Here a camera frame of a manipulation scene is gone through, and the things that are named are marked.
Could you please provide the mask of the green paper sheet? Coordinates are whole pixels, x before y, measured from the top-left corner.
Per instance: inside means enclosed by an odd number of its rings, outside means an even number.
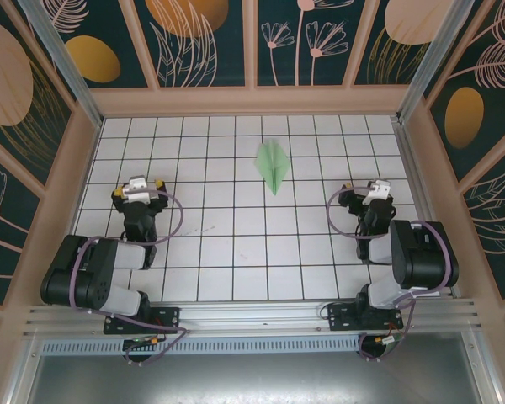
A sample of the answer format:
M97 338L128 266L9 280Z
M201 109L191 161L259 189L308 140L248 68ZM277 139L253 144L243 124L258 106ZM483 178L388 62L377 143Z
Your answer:
M255 166L273 195L279 192L290 170L290 160L283 147L275 140L268 140L258 148Z

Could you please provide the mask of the grey metal sheet panel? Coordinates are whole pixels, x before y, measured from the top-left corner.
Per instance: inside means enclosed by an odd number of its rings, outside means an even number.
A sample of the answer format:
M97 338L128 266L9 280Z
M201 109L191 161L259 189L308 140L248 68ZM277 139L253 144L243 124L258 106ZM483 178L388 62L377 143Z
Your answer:
M409 337L380 362L354 352L46 357L29 404L483 404L459 336Z

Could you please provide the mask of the aluminium side rail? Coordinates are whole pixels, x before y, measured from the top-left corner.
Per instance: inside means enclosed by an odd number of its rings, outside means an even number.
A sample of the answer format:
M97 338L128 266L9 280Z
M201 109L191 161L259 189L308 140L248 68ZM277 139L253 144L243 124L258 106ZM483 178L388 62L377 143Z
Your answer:
M444 226L434 219L422 170L400 123L393 125L407 180L416 204L417 219L396 225L392 232L396 279L415 296L432 295L456 285L460 268Z

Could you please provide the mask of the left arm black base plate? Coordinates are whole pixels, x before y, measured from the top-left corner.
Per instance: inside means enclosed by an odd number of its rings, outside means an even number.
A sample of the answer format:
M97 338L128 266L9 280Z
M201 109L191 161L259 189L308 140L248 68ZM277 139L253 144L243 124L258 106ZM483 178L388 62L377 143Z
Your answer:
M135 316L137 322L145 322L159 327L171 327L169 334L176 334L179 326L180 309L178 307L152 307L146 314ZM161 330L139 326L121 319L106 316L103 333L105 335L136 335L162 333Z

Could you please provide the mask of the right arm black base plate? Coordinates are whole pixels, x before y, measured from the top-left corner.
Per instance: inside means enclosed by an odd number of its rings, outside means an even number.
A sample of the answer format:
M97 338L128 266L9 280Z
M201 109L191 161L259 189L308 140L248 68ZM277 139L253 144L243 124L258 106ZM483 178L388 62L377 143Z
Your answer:
M331 331L388 331L390 326L404 327L398 310L366 307L359 311L355 304L330 304L327 306L327 319Z

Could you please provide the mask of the aluminium frame post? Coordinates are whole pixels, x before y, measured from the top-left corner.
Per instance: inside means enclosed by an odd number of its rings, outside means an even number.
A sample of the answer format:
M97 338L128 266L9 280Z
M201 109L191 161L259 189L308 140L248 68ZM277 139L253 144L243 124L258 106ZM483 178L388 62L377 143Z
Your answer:
M87 0L16 1L91 123L99 129L102 115L61 37L73 34L89 15Z
M408 90L396 111L396 122L404 125L421 100L433 75L447 55L452 44L467 20L475 0L454 0L422 62L413 76Z

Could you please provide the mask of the aluminium mounting rail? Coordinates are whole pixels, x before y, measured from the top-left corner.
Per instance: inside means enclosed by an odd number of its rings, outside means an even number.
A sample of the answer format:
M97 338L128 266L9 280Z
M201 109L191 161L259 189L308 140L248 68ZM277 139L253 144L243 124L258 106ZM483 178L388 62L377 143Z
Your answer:
M179 325L190 337L309 336L329 333L322 300L254 302L173 302L180 308ZM35 306L21 327L25 337L102 337L104 316L69 307ZM419 299L409 327L411 332L465 332L481 329L470 299Z

